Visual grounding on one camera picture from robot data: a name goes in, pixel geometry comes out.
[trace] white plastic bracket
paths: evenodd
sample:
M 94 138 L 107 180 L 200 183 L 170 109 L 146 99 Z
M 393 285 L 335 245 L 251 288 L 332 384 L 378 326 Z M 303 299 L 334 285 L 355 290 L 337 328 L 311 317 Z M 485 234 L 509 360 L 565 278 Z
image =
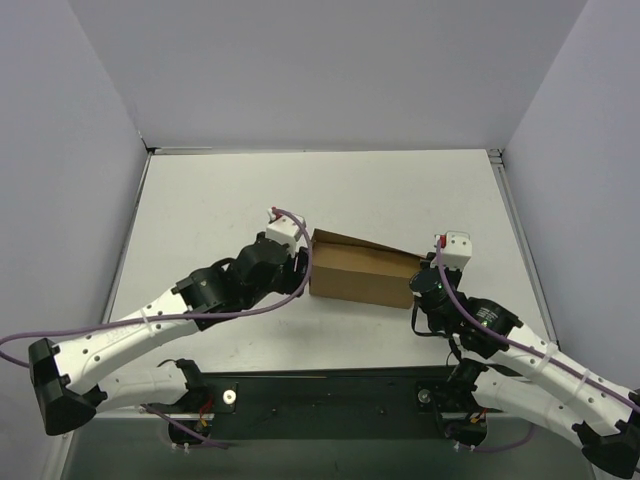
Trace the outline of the white plastic bracket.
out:
M 445 235 L 435 236 L 436 245 L 441 237 L 444 238 L 444 242 L 441 242 L 442 265 L 449 270 L 462 271 L 471 259 L 471 236 L 465 232 L 449 231 Z M 437 268 L 437 266 L 438 261 L 434 258 L 431 261 L 431 268 Z
M 173 362 L 145 370 L 119 369 L 98 383 L 107 399 L 96 410 L 100 413 L 147 403 L 173 405 L 187 393 L 186 383 L 184 373 Z
M 265 237 L 269 240 L 287 245 L 287 253 L 295 257 L 298 240 L 302 237 L 302 230 L 289 217 L 276 215 L 272 210 L 268 210 L 270 223 L 265 229 Z M 306 226 L 305 219 L 299 215 L 295 216 L 303 226 Z

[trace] box flap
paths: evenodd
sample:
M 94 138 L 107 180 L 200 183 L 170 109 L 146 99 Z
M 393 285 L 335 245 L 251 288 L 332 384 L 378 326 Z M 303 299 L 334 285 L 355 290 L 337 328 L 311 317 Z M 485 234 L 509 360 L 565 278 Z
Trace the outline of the box flap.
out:
M 387 247 L 386 245 L 380 245 L 379 243 L 368 242 L 355 237 L 348 237 L 347 235 L 340 235 L 339 233 L 329 232 L 327 230 L 321 230 L 316 228 L 313 231 L 313 243 L 330 243 L 333 245 L 348 245 L 352 247 L 364 247 L 378 250 L 381 252 L 396 252 L 404 253 L 407 255 L 414 255 L 417 258 L 422 258 L 420 255 L 416 255 L 397 248 Z

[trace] cardboard box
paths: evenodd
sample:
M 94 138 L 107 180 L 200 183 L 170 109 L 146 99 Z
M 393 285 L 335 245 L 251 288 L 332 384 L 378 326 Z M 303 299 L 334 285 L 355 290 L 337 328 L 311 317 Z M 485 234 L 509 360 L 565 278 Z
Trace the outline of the cardboard box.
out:
M 313 274 L 309 292 L 396 308 L 411 308 L 409 280 L 420 256 L 325 230 L 313 232 Z

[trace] white robotic arm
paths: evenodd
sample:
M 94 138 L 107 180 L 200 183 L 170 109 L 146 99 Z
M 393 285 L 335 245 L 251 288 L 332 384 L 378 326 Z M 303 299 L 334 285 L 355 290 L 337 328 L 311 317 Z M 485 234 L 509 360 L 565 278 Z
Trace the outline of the white robotic arm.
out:
M 141 309 L 91 334 L 59 343 L 47 338 L 33 343 L 29 366 L 45 431 L 65 433 L 98 412 L 123 406 L 202 404 L 212 392 L 205 388 L 192 361 L 136 372 L 122 367 L 176 338 L 260 313 L 243 310 L 271 292 L 290 295 L 281 304 L 301 293 L 308 280 L 309 257 L 306 248 L 296 249 L 304 219 L 288 213 L 269 214 L 265 231 L 237 258 L 192 272 Z
M 422 262 L 411 289 L 432 334 L 448 338 L 460 361 L 450 379 L 458 391 L 466 383 L 478 405 L 548 428 L 601 469 L 631 478 L 640 457 L 636 392 L 590 372 L 501 305 L 456 291 L 471 258 L 469 235 L 438 235 L 436 251 Z M 507 367 L 528 382 L 485 364 Z

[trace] white wall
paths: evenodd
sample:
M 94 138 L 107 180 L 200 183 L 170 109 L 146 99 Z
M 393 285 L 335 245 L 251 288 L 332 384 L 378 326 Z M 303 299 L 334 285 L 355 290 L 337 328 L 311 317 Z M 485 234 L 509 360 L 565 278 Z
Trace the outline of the white wall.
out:
M 66 1 L 3 0 L 0 64 L 0 336 L 96 323 L 143 144 Z M 28 371 L 2 362 L 0 385 L 0 478 L 39 478 Z
M 151 146 L 504 147 L 586 0 L 70 0 Z
M 561 344 L 640 387 L 640 2 L 590 0 L 505 163 Z

